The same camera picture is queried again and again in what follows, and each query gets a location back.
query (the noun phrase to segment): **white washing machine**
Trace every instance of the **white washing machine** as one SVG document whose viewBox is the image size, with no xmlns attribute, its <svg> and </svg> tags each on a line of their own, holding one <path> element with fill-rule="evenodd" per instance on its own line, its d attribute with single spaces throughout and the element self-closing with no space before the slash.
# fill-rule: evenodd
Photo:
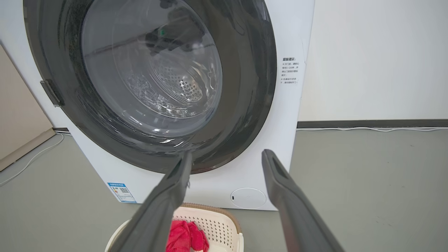
<svg viewBox="0 0 448 252">
<path fill-rule="evenodd" d="M 314 0 L 18 2 L 5 49 L 119 201 L 192 150 L 185 202 L 275 210 L 261 152 L 289 169 Z"/>
</svg>

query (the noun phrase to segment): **door hinge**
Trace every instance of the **door hinge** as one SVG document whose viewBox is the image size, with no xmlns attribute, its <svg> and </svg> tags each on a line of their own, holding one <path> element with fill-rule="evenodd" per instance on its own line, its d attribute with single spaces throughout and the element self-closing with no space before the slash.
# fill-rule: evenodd
<svg viewBox="0 0 448 252">
<path fill-rule="evenodd" d="M 62 99 L 62 95 L 60 94 L 59 90 L 52 80 L 46 79 L 41 81 L 40 84 L 42 85 L 43 89 L 45 90 L 55 107 L 61 107 L 65 105 L 65 102 Z"/>
</svg>

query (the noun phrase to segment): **beige cabinet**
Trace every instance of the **beige cabinet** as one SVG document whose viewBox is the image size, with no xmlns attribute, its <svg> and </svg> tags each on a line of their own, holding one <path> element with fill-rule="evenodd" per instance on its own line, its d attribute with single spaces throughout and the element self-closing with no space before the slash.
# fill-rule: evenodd
<svg viewBox="0 0 448 252">
<path fill-rule="evenodd" d="M 0 45 L 0 171 L 54 136 L 52 124 Z"/>
</svg>

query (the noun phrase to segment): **white wall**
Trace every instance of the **white wall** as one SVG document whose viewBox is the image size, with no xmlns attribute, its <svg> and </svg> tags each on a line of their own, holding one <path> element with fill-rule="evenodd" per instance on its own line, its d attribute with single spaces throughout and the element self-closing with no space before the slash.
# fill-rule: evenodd
<svg viewBox="0 0 448 252">
<path fill-rule="evenodd" d="M 448 1 L 316 0 L 299 121 L 447 118 Z"/>
</svg>

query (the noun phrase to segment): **qr code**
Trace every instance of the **qr code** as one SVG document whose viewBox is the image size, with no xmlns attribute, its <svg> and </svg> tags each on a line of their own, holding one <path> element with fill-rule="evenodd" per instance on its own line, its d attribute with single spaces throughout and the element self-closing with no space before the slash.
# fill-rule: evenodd
<svg viewBox="0 0 448 252">
<path fill-rule="evenodd" d="M 128 189 L 120 187 L 120 190 L 122 193 L 129 193 Z"/>
</svg>

